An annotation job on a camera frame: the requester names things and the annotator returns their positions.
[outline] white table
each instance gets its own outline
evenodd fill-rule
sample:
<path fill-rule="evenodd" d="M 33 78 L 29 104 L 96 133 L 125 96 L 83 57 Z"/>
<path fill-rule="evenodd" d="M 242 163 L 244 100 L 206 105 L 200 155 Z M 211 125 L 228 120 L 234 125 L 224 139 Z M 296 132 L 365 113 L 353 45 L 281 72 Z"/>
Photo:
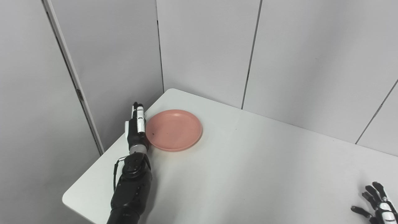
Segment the white table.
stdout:
<path fill-rule="evenodd" d="M 398 157 L 262 117 L 176 89 L 146 112 L 183 109 L 202 138 L 181 152 L 152 148 L 153 181 L 141 223 L 361 224 L 351 205 L 372 181 L 398 203 Z M 110 212 L 113 165 L 128 153 L 121 136 L 64 194 L 96 224 Z"/>

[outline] cable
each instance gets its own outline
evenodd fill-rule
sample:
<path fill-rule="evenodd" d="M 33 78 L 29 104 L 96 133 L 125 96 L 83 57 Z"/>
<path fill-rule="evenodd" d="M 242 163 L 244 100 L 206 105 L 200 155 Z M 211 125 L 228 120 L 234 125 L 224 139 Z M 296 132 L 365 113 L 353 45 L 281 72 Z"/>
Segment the cable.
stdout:
<path fill-rule="evenodd" d="M 115 163 L 115 167 L 113 168 L 113 191 L 116 190 L 116 174 L 117 174 L 117 167 L 119 166 L 119 162 L 120 162 L 120 161 L 124 161 L 124 159 L 125 159 L 126 157 L 127 157 L 127 156 L 123 156 L 122 158 L 119 158 L 119 159 L 117 160 L 117 162 Z"/>

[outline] pink plate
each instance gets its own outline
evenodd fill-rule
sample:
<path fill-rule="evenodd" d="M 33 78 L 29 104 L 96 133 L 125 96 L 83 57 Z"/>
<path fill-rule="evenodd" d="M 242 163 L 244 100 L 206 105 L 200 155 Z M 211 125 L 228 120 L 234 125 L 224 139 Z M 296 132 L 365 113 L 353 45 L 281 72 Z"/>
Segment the pink plate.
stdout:
<path fill-rule="evenodd" d="M 185 110 L 165 110 L 146 124 L 146 137 L 156 148 L 181 151 L 193 146 L 202 135 L 199 119 Z"/>

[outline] robot finger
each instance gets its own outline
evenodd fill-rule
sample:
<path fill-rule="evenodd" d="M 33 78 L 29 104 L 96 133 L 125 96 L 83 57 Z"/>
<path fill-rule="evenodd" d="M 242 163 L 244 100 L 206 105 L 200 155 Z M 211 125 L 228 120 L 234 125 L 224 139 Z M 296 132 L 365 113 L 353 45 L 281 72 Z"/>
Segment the robot finger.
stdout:
<path fill-rule="evenodd" d="M 378 193 L 380 194 L 381 200 L 382 201 L 387 201 L 387 194 L 384 191 L 384 187 L 383 185 L 381 185 L 379 182 L 373 182 L 372 185 L 375 187 L 375 189 L 378 191 Z"/>
<path fill-rule="evenodd" d="M 398 214 L 397 214 L 397 211 L 395 210 L 394 205 L 392 205 L 392 203 L 390 201 L 386 201 L 386 203 L 390 206 L 391 211 L 395 216 L 395 220 L 398 220 Z"/>
<path fill-rule="evenodd" d="M 362 193 L 362 196 L 369 201 L 369 203 L 371 204 L 372 208 L 374 210 L 376 210 L 377 208 L 377 203 L 375 202 L 375 199 L 372 197 L 371 194 L 369 194 L 367 191 L 365 191 L 364 193 Z"/>
<path fill-rule="evenodd" d="M 351 211 L 365 216 L 367 219 L 369 219 L 369 222 L 371 224 L 380 224 L 376 217 L 374 217 L 372 214 L 370 214 L 369 212 L 367 212 L 365 209 L 363 209 L 361 207 L 351 206 Z"/>
<path fill-rule="evenodd" d="M 380 223 L 378 222 L 377 218 L 376 218 L 376 217 L 373 217 L 373 216 L 369 218 L 369 222 L 370 222 L 371 224 L 380 224 Z"/>
<path fill-rule="evenodd" d="M 377 194 L 377 191 L 370 185 L 367 185 L 365 189 L 373 196 L 375 202 L 378 204 L 381 202 L 381 199 L 379 195 Z"/>

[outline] robotic arm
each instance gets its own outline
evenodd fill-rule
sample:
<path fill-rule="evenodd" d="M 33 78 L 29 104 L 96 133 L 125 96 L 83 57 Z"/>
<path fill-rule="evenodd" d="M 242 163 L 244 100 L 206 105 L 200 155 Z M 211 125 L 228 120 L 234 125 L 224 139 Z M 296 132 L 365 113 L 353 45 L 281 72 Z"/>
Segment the robotic arm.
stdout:
<path fill-rule="evenodd" d="M 351 210 L 368 218 L 371 224 L 397 224 L 397 211 L 388 200 L 383 185 L 378 182 L 373 182 L 372 185 L 373 186 L 367 185 L 365 187 L 367 191 L 362 193 L 362 196 L 369 201 L 372 208 L 375 210 L 375 215 L 373 216 L 365 209 L 357 206 L 352 206 Z"/>
<path fill-rule="evenodd" d="M 125 135 L 129 143 L 129 155 L 115 164 L 113 172 L 113 197 L 111 214 L 107 224 L 136 224 L 143 214 L 152 182 L 145 138 L 144 108 L 137 102 L 133 105 L 131 119 L 125 123 Z M 116 184 L 119 162 L 124 161 L 122 174 Z"/>

